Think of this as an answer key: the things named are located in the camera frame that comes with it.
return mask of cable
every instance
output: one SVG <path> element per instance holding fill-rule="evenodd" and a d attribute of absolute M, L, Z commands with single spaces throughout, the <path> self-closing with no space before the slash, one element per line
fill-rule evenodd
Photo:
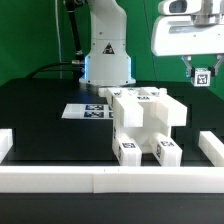
<path fill-rule="evenodd" d="M 59 61 L 62 62 L 61 35 L 60 35 L 59 16 L 58 16 L 58 0 L 55 0 L 55 21 L 56 21 L 56 31 L 57 31 L 57 39 L 58 39 Z"/>
<path fill-rule="evenodd" d="M 42 67 L 38 68 L 37 70 L 31 72 L 29 75 L 26 76 L 26 78 L 32 79 L 38 72 L 41 72 L 46 68 L 52 68 L 52 67 L 57 67 L 57 66 L 62 66 L 62 65 L 72 65 L 72 63 L 71 62 L 58 62 L 58 63 L 45 65 L 45 66 L 42 66 Z"/>
<path fill-rule="evenodd" d="M 149 46 L 151 46 L 151 33 L 152 33 L 152 30 L 149 27 L 149 19 L 148 19 L 149 15 L 148 15 L 148 10 L 147 10 L 146 0 L 143 0 L 143 3 L 144 3 L 144 11 L 145 11 L 146 24 L 147 24 L 147 31 L 148 31 L 149 42 L 150 42 Z M 158 81 L 158 74 L 157 74 L 157 71 L 156 71 L 156 64 L 155 64 L 154 55 L 153 55 L 152 52 L 151 52 L 151 55 L 152 55 L 153 71 L 154 71 L 154 74 L 155 74 L 155 80 L 157 82 Z"/>

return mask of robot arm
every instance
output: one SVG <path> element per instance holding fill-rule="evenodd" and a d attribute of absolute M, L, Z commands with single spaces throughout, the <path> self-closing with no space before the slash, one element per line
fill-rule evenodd
<path fill-rule="evenodd" d="M 209 86 L 224 61 L 224 1 L 165 0 L 158 6 L 162 14 L 154 25 L 152 52 L 156 56 L 183 56 L 187 76 L 195 86 Z M 191 55 L 215 54 L 217 62 L 209 68 L 192 68 Z M 197 83 L 200 77 L 206 81 Z"/>
<path fill-rule="evenodd" d="M 131 77 L 131 58 L 125 50 L 126 13 L 116 0 L 65 0 L 65 3 L 72 10 L 84 3 L 90 8 L 91 51 L 85 57 L 85 74 L 80 83 L 94 86 L 135 83 Z M 74 10 L 69 8 L 68 13 L 74 16 Z"/>

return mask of black table surface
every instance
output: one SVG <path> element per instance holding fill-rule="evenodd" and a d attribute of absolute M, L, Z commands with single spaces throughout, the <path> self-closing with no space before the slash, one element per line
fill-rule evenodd
<path fill-rule="evenodd" d="M 198 147 L 200 131 L 224 140 L 224 102 L 189 83 L 138 82 L 167 88 L 188 107 L 186 127 L 172 138 L 182 166 L 212 166 Z M 0 87 L 0 129 L 14 146 L 1 165 L 118 165 L 111 150 L 112 120 L 66 120 L 67 103 L 106 104 L 72 80 L 14 79 Z M 142 165 L 158 163 L 144 155 Z M 223 194 L 0 194 L 1 223 L 223 223 Z"/>

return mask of white foam barrier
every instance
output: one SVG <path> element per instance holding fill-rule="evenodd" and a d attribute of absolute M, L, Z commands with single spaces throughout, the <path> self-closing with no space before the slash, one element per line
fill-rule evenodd
<path fill-rule="evenodd" d="M 224 145 L 212 132 L 200 132 L 198 145 L 214 166 L 224 167 Z"/>
<path fill-rule="evenodd" d="M 12 129 L 0 129 L 0 163 L 13 145 Z"/>
<path fill-rule="evenodd" d="M 224 193 L 224 168 L 0 166 L 0 192 Z"/>

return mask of stacked white blocks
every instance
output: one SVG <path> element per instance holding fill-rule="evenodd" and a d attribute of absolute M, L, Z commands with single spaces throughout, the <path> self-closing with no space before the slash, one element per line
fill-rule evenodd
<path fill-rule="evenodd" d="M 142 153 L 153 153 L 162 166 L 180 166 L 182 150 L 170 135 L 172 126 L 186 125 L 187 108 L 166 89 L 106 88 L 99 95 L 114 112 L 113 151 L 120 165 L 140 166 Z"/>
<path fill-rule="evenodd" d="M 212 132 L 200 132 L 199 147 L 214 166 L 224 167 L 224 145 Z"/>
<path fill-rule="evenodd" d="M 13 145 L 12 130 L 0 129 L 0 163 Z"/>

